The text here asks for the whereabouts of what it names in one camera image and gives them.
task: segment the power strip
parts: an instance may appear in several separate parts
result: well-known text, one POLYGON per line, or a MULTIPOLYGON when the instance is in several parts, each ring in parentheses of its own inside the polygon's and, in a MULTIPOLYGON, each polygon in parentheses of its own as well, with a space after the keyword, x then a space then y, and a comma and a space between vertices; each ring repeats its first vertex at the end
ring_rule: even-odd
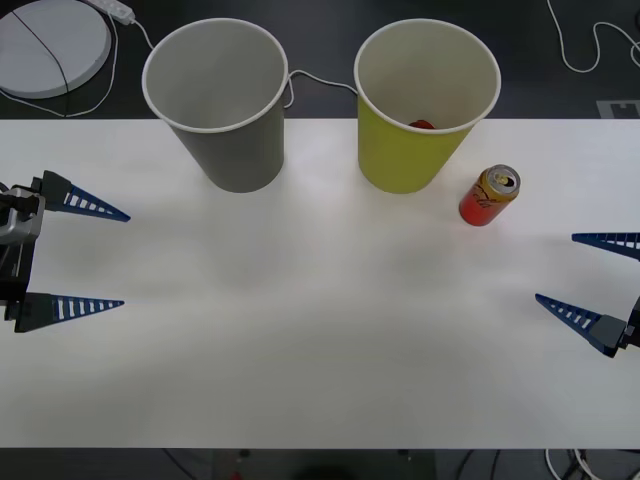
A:
POLYGON ((105 15, 110 15, 123 25, 133 23, 136 18, 133 10, 124 3, 118 2, 118 0, 84 0, 84 2, 105 15))

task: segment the can lid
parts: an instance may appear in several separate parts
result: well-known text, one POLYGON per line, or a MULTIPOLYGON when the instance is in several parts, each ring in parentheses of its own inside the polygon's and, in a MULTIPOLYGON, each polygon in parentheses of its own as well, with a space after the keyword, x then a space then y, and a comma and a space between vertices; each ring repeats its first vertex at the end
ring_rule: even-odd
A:
POLYGON ((494 165, 487 172, 487 180, 493 190, 510 195, 520 190, 520 175, 507 165, 494 165))

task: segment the gray paper cup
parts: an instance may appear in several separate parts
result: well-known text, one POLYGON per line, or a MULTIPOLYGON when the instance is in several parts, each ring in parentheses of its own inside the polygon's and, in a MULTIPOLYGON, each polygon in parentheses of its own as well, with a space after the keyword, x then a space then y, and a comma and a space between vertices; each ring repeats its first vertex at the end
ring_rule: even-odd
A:
POLYGON ((282 168, 288 71, 265 29, 215 18, 162 40, 145 63, 142 91, 216 185, 250 192, 282 168))

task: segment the white round base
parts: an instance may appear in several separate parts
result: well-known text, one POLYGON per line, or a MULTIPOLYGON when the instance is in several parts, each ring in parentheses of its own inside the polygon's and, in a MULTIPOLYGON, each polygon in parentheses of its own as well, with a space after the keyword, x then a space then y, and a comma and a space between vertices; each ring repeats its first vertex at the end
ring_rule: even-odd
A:
MULTIPOLYGON (((75 0, 40 0, 15 10, 56 56, 69 90, 78 88, 104 65, 111 33, 100 14, 75 0)), ((0 89, 22 98, 66 93, 51 54, 9 13, 0 19, 0 89)))

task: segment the cup rim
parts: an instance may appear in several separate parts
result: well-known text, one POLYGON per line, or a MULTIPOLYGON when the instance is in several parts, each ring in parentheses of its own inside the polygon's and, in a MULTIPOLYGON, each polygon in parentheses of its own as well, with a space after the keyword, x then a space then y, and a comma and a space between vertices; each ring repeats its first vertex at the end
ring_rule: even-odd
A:
POLYGON ((480 120, 485 118, 489 114, 489 112, 491 112, 491 110, 493 110, 493 107, 495 106, 496 102, 498 101, 498 97, 500 96, 500 90, 502 88, 502 76, 500 74, 500 67, 498 66, 498 62, 496 61, 496 58, 493 56, 493 53, 491 52, 491 50, 489 50, 489 47, 487 47, 484 44, 484 42, 482 42, 482 40, 480 40, 478 37, 476 37, 473 33, 469 32, 468 30, 465 30, 462 27, 459 27, 458 25, 454 25, 453 23, 449 23, 449 22, 443 22, 442 20, 434 20, 434 19, 431 19, 431 18, 411 18, 411 19, 408 19, 408 20, 400 20, 400 21, 393 22, 393 23, 390 23, 388 25, 385 25, 384 27, 382 27, 379 30, 376 30, 374 33, 372 33, 369 36, 369 38, 367 38, 365 40, 365 42, 362 44, 362 46, 360 47, 360 50, 358 50, 358 54, 356 55, 356 60, 355 60, 354 67, 353 67, 353 77, 355 78, 356 88, 358 90, 358 96, 360 98, 362 98, 362 100, 367 104, 367 106, 371 110, 373 110, 373 112, 378 117, 380 117, 382 120, 384 120, 387 123, 395 125, 398 128, 401 128, 403 130, 406 130, 406 131, 412 132, 412 133, 419 133, 421 135, 447 135, 449 133, 460 132, 462 130, 466 130, 468 128, 471 128, 476 123, 478 123, 480 120), (409 125, 405 125, 404 123, 400 123, 397 120, 394 120, 393 118, 391 118, 388 115, 384 114, 381 110, 379 110, 371 102, 371 100, 369 100, 369 97, 367 97, 367 95, 364 93, 364 89, 362 88, 362 85, 360 83, 360 74, 358 73, 358 67, 360 66, 360 57, 362 56, 362 53, 365 51, 367 46, 373 41, 373 39, 375 39, 376 37, 378 37, 382 33, 386 32, 387 30, 390 30, 391 28, 394 28, 394 27, 396 27, 398 25, 409 24, 409 23, 431 23, 431 24, 444 25, 446 27, 452 28, 454 30, 459 31, 460 33, 463 33, 464 35, 468 36, 469 38, 471 38, 474 42, 476 42, 480 46, 480 48, 482 48, 487 53, 487 55, 489 57, 489 60, 491 61, 491 64, 493 65, 494 70, 495 70, 495 74, 496 74, 496 91, 495 91, 495 93, 493 95, 493 99, 489 103, 489 106, 487 108, 485 108, 484 111, 480 115, 478 115, 476 118, 474 118, 473 120, 471 120, 471 121, 469 121, 469 122, 467 122, 465 124, 458 125, 457 127, 452 127, 452 128, 442 128, 442 129, 428 130, 428 129, 424 129, 424 128, 411 127, 409 125))
POLYGON ((237 130, 239 128, 244 127, 245 125, 253 123, 259 118, 261 118, 262 116, 264 116, 267 112, 269 112, 273 108, 273 106, 278 102, 278 100, 280 100, 280 97, 282 97, 282 94, 284 93, 284 89, 287 86, 288 80, 289 80, 289 62, 287 60, 287 54, 285 53, 284 48, 282 48, 282 45, 280 45, 280 42, 278 41, 278 39, 274 35, 272 35, 268 30, 262 28, 259 25, 256 25, 255 23, 247 22, 246 20, 240 20, 237 18, 206 18, 204 20, 198 20, 197 22, 192 22, 192 23, 183 25, 182 27, 178 28, 177 30, 174 30, 169 35, 164 37, 155 46, 155 48, 151 51, 151 53, 147 57, 147 60, 144 63, 144 68, 142 69, 142 93, 151 111, 158 118, 160 118, 161 120, 164 120, 170 126, 177 128, 178 130, 183 130, 185 132, 191 132, 191 133, 223 133, 223 132, 230 132, 232 130, 237 130), (252 115, 251 117, 241 122, 234 123, 233 125, 227 125, 224 127, 216 127, 216 128, 199 128, 199 127, 189 127, 188 125, 183 125, 181 123, 176 122, 175 120, 170 119, 169 117, 164 115, 160 110, 158 110, 158 108, 154 105, 153 101, 151 100, 149 96, 149 92, 147 91, 147 75, 149 71, 149 65, 151 64, 151 61, 155 57, 156 53, 160 50, 160 48, 163 45, 165 45, 167 42, 171 41, 171 39, 176 35, 179 35, 185 30, 189 30, 203 23, 238 23, 238 24, 249 26, 266 35, 267 38, 269 38, 275 44, 276 48, 280 52, 280 55, 282 56, 282 61, 284 64, 282 82, 280 84, 280 87, 278 88, 277 93, 274 95, 273 99, 258 113, 252 115))

